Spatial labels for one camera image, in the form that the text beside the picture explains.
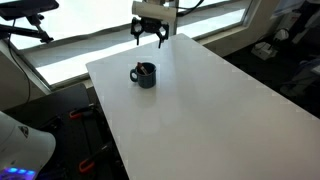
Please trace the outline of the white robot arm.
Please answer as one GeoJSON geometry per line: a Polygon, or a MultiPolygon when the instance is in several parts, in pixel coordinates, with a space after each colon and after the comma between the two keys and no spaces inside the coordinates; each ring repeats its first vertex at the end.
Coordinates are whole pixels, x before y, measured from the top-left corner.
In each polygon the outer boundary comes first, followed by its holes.
{"type": "Polygon", "coordinates": [[[156,34],[159,38],[158,48],[169,37],[169,23],[174,22],[177,10],[166,7],[165,3],[170,0],[141,0],[132,3],[132,14],[130,34],[136,42],[143,33],[156,34]]]}

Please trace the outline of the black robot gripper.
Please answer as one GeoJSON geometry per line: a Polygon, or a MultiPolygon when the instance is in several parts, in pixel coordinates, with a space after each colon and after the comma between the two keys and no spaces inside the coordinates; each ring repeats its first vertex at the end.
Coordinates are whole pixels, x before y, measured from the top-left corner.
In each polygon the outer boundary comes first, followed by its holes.
{"type": "Polygon", "coordinates": [[[134,36],[136,39],[137,45],[139,45],[139,37],[143,33],[156,33],[159,38],[158,48],[161,48],[161,44],[168,39],[169,37],[169,25],[162,24],[160,20],[152,19],[152,18],[141,18],[138,20],[137,18],[133,18],[131,21],[131,30],[130,34],[134,36]],[[163,28],[165,33],[162,34],[160,29],[163,28]]]}

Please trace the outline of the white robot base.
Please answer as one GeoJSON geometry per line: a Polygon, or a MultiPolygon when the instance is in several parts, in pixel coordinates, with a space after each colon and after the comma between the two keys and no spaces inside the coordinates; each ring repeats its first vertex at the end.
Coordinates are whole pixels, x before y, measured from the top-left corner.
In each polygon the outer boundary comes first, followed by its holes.
{"type": "Polygon", "coordinates": [[[35,180],[55,148],[51,133],[0,112],[0,180],[35,180]]]}

